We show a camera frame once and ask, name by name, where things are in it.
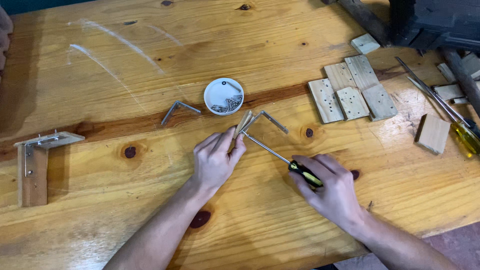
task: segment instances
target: forearm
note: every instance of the forearm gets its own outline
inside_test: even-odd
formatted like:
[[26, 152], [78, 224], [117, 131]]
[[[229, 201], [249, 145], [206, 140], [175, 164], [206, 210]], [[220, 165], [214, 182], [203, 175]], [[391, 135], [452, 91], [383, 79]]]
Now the forearm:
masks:
[[189, 179], [168, 203], [137, 231], [104, 269], [165, 269], [200, 208], [216, 190]]
[[458, 269], [422, 240], [362, 211], [362, 220], [348, 229], [348, 233], [364, 243], [389, 270]]

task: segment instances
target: left hand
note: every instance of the left hand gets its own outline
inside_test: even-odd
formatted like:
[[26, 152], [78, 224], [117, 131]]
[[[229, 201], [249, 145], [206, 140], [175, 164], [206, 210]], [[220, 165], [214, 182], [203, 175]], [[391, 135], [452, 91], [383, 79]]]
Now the left hand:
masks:
[[232, 175], [233, 168], [247, 150], [243, 134], [239, 134], [234, 148], [228, 153], [235, 127], [228, 128], [224, 133], [213, 133], [193, 149], [195, 172], [191, 180], [201, 188], [217, 191]]

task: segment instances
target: yellow screwdriver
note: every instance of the yellow screwdriver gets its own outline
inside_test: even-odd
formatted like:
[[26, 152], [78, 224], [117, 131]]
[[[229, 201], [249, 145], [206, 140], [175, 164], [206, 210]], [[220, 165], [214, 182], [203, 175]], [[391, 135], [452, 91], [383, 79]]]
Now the yellow screwdriver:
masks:
[[400, 64], [412, 75], [412, 77], [417, 81], [420, 86], [419, 88], [423, 90], [427, 95], [432, 97], [440, 107], [442, 107], [445, 112], [448, 114], [450, 119], [452, 119], [453, 123], [450, 125], [452, 129], [454, 129], [462, 143], [473, 153], [476, 155], [480, 155], [480, 139], [479, 137], [472, 131], [478, 129], [476, 127], [475, 122], [472, 120], [468, 120], [463, 118], [458, 112], [456, 112], [452, 107], [450, 107], [437, 93], [433, 92], [433, 90], [428, 87], [422, 80], [420, 80], [413, 71], [405, 64], [399, 57], [395, 57]]

